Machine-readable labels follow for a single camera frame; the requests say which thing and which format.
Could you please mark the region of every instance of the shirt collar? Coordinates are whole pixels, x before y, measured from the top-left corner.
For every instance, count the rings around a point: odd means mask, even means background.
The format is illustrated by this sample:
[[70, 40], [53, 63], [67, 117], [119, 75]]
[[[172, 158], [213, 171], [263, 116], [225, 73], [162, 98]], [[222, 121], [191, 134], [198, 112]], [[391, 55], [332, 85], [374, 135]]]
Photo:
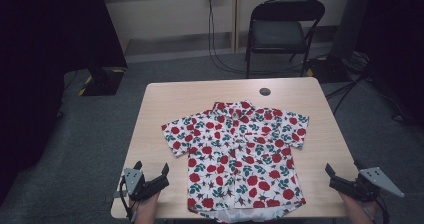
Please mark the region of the shirt collar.
[[215, 102], [212, 112], [216, 115], [223, 115], [233, 119], [239, 119], [253, 109], [253, 104], [250, 101], [241, 101], [235, 103]]

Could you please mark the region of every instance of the floral shirt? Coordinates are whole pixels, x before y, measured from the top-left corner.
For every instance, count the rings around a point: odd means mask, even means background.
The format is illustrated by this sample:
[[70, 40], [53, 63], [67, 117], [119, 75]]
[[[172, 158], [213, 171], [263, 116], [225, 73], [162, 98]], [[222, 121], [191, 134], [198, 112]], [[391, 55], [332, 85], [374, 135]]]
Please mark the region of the floral shirt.
[[290, 146], [308, 117], [249, 101], [162, 126], [175, 156], [188, 153], [188, 209], [219, 222], [278, 219], [305, 204]]

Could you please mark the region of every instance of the light wood tabletop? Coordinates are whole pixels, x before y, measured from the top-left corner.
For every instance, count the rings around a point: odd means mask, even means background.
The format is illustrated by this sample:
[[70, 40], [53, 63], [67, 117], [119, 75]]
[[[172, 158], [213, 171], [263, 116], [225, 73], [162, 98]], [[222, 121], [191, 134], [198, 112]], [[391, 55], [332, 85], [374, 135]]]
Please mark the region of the light wood tabletop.
[[[261, 95], [261, 88], [268, 88], [270, 95]], [[348, 180], [354, 180], [358, 171], [318, 81], [305, 77], [149, 84], [123, 168], [132, 168], [140, 160], [149, 181], [159, 176], [168, 163], [170, 184], [160, 194], [157, 218], [203, 218], [187, 209], [187, 154], [178, 158], [172, 154], [161, 125], [210, 110], [216, 101], [243, 100], [258, 107], [309, 116], [304, 147], [292, 150], [306, 205], [285, 217], [346, 216], [340, 196], [328, 186], [330, 178], [325, 165], [330, 163], [340, 177]], [[115, 199], [111, 214], [126, 218], [119, 199]]]

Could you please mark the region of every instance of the gray carpet floor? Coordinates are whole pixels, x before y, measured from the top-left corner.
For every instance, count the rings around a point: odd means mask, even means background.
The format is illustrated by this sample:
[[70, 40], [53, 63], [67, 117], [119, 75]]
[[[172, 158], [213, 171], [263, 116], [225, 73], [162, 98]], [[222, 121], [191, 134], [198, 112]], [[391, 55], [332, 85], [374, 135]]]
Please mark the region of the gray carpet floor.
[[[313, 52], [311, 56], [324, 54], [319, 48]], [[220, 56], [222, 62], [241, 70], [243, 58], [243, 54]], [[268, 63], [266, 70], [281, 71], [290, 67], [281, 64], [285, 58], [254, 57], [252, 69]], [[289, 72], [253, 78], [297, 75]], [[74, 76], [68, 73], [65, 77], [70, 85], [63, 96], [63, 117], [42, 159], [19, 173], [0, 208], [0, 223], [128, 223], [112, 218], [110, 207], [146, 86], [152, 82], [244, 78], [243, 74], [220, 70], [209, 57], [132, 63], [115, 96], [79, 97], [77, 93], [89, 74], [79, 71]], [[323, 84], [322, 88], [330, 93], [345, 84]], [[334, 108], [339, 99], [331, 99], [330, 106]], [[399, 198], [382, 191], [391, 223], [424, 223], [423, 130], [393, 121], [393, 113], [391, 101], [372, 82], [362, 81], [347, 95], [335, 117], [352, 156], [382, 168], [405, 192], [406, 196]], [[349, 223], [346, 219], [336, 221]]]

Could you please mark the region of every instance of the human hand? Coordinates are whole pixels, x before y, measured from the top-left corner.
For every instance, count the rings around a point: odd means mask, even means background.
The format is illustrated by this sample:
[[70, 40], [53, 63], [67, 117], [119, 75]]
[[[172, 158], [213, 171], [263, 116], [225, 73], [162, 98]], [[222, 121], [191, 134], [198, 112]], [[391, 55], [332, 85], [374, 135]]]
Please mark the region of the human hand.
[[130, 200], [129, 206], [132, 207], [132, 212], [135, 213], [135, 224], [153, 224], [155, 223], [157, 202], [160, 192], [156, 193], [149, 199], [143, 202], [135, 202]]
[[373, 223], [374, 217], [378, 212], [378, 205], [376, 202], [364, 203], [356, 201], [341, 192], [339, 192], [339, 195], [345, 204], [347, 216], [352, 224]]

